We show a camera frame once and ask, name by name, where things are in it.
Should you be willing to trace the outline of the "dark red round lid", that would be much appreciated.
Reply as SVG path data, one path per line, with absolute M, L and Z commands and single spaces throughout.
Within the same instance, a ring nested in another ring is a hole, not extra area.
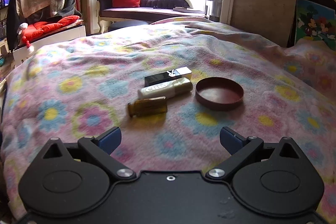
M 223 77 L 208 77 L 195 86 L 196 100 L 210 110 L 234 110 L 242 104 L 243 97 L 242 86 Z

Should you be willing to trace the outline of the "amber glass bottle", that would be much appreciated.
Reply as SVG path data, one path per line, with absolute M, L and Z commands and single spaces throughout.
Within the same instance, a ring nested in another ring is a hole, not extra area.
M 145 117 L 150 115 L 167 113 L 167 98 L 155 97 L 136 100 L 127 105 L 130 117 Z

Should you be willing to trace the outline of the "white gold cosmetic tube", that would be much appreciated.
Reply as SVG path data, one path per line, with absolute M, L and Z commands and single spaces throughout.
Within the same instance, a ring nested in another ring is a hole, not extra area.
M 183 77 L 180 79 L 151 85 L 138 90 L 139 99 L 148 99 L 155 97 L 173 98 L 177 95 L 192 91 L 193 83 Z

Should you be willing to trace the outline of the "black gold lipstick tube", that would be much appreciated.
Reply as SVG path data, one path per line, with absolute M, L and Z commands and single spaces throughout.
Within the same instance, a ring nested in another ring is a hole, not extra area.
M 181 67 L 169 71 L 157 73 L 155 75 L 146 76 L 144 78 L 144 87 L 164 83 L 167 81 L 176 80 L 179 78 L 191 79 L 192 71 L 188 67 Z

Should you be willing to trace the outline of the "pink floral fleece blanket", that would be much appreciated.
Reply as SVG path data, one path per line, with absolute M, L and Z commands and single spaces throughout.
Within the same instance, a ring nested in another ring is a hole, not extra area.
M 283 48 L 208 20 L 127 27 L 36 50 L 6 79 L 1 162 L 9 208 L 52 137 L 70 143 L 112 127 L 129 168 L 207 171 L 228 158 L 230 127 L 267 142 L 292 137 L 325 184 L 318 212 L 335 223 L 335 51 L 300 39 Z

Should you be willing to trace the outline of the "black round stool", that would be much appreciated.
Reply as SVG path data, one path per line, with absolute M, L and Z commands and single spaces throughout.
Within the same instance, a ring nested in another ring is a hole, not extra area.
M 108 31 L 115 31 L 126 27 L 148 25 L 148 22 L 142 20 L 125 20 L 120 22 L 111 23 L 108 27 Z

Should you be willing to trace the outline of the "white wooden chair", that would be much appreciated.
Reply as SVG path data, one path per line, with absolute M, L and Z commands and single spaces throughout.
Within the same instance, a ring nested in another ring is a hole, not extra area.
M 60 32 L 55 32 L 54 34 L 47 35 L 44 38 L 41 38 L 35 42 L 33 42 L 34 50 L 38 50 L 39 48 L 60 42 L 66 42 L 73 39 L 77 39 L 80 37 L 86 36 L 85 26 L 82 24 L 71 24 L 66 26 Z M 29 49 L 22 45 L 19 46 L 16 50 L 13 51 L 13 58 L 15 62 L 15 66 L 20 66 L 26 59 L 28 59 L 32 53 L 29 52 Z

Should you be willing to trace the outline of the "red cushion on chair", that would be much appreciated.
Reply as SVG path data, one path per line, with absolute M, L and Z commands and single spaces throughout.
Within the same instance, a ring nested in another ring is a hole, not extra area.
M 81 23 L 82 21 L 80 16 L 70 15 L 61 18 L 57 22 L 41 21 L 34 24 L 22 23 L 18 27 L 19 45 L 24 45 L 29 48 L 34 41 L 37 41 L 46 35 L 63 30 L 72 24 Z

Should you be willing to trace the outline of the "metal trash bin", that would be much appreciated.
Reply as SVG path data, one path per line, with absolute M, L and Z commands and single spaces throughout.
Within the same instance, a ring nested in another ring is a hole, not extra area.
M 207 19 L 219 22 L 221 18 L 223 0 L 205 0 L 205 16 Z

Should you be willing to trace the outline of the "dark chaise lounge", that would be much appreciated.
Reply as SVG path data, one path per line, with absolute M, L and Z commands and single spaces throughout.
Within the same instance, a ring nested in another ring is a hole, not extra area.
M 193 9 L 189 0 L 141 0 L 139 7 L 115 7 L 113 0 L 97 0 L 97 23 L 101 32 L 105 22 L 140 20 L 153 23 L 183 16 L 204 18 L 205 14 Z

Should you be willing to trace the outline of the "cartoon picture board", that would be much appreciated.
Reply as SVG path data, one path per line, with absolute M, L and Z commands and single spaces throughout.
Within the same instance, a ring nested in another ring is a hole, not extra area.
M 335 51 L 335 9 L 297 0 L 295 44 L 300 40 L 323 41 Z

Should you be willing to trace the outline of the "clothes pile on chair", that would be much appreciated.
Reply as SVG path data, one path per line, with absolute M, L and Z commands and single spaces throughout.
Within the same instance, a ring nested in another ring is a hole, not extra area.
M 18 27 L 22 23 L 57 22 L 61 18 L 81 13 L 75 7 L 75 0 L 9 0 L 6 34 L 9 50 L 19 46 Z

